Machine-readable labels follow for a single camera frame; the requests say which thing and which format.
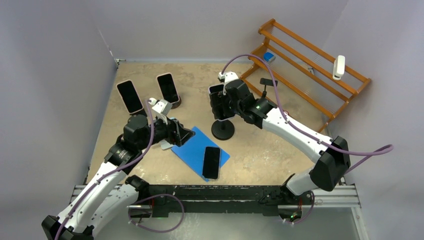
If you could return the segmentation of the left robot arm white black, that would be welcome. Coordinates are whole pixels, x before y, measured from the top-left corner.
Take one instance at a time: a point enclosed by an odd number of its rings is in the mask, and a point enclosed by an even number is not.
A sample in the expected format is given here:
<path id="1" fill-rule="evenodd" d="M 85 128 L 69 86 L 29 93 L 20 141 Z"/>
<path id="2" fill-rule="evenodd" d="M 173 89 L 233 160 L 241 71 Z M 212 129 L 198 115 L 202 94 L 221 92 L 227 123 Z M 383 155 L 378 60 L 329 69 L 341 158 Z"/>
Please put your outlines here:
<path id="1" fill-rule="evenodd" d="M 120 212 L 142 205 L 150 196 L 149 183 L 129 176 L 154 144 L 164 140 L 177 147 L 195 136 L 177 119 L 131 116 L 109 149 L 96 175 L 57 216 L 48 215 L 41 226 L 49 240 L 93 240 Z"/>

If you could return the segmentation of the black round phone stand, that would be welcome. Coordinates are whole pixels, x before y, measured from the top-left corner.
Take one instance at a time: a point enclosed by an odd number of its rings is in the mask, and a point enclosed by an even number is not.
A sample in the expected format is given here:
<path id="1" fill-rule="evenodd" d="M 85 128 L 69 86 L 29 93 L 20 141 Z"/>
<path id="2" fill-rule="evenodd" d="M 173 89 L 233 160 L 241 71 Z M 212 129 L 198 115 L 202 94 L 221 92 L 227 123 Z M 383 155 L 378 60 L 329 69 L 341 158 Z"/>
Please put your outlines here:
<path id="1" fill-rule="evenodd" d="M 260 99 L 267 99 L 267 86 L 274 87 L 274 81 L 268 78 L 261 78 L 259 83 L 264 86 Z"/>
<path id="2" fill-rule="evenodd" d="M 221 141 L 229 140 L 235 133 L 235 126 L 229 120 L 219 121 L 216 120 L 211 125 L 212 135 Z"/>

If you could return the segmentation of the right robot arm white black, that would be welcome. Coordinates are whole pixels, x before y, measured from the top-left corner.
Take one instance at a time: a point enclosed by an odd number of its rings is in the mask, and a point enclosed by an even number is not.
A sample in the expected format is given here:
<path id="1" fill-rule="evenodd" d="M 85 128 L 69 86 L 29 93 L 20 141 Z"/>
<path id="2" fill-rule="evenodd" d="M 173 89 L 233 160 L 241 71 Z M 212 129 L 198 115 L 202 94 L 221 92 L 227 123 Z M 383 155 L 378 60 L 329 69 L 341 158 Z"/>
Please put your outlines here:
<path id="1" fill-rule="evenodd" d="M 208 93 L 216 120 L 224 121 L 238 115 L 246 123 L 286 140 L 314 163 L 313 167 L 286 180 L 280 191 L 284 202 L 292 204 L 301 194 L 314 189 L 331 192 L 350 168 L 350 157 L 337 151 L 348 150 L 344 138 L 332 139 L 282 114 L 266 97 L 255 98 L 242 80 L 210 86 Z"/>

